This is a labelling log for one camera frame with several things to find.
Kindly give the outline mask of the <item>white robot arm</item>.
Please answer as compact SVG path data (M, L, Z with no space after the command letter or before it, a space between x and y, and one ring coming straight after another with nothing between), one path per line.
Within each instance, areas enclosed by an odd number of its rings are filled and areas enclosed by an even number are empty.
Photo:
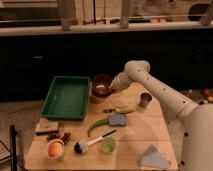
M131 60L110 85L115 92L141 84L184 126L180 171L213 171L213 104L199 105L150 74L146 60Z

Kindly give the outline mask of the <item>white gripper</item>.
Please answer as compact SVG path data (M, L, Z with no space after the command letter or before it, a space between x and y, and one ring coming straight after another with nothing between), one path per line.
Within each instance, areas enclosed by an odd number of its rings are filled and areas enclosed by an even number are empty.
M115 92L120 92L126 89L125 79L121 75L117 75L111 82L110 88Z

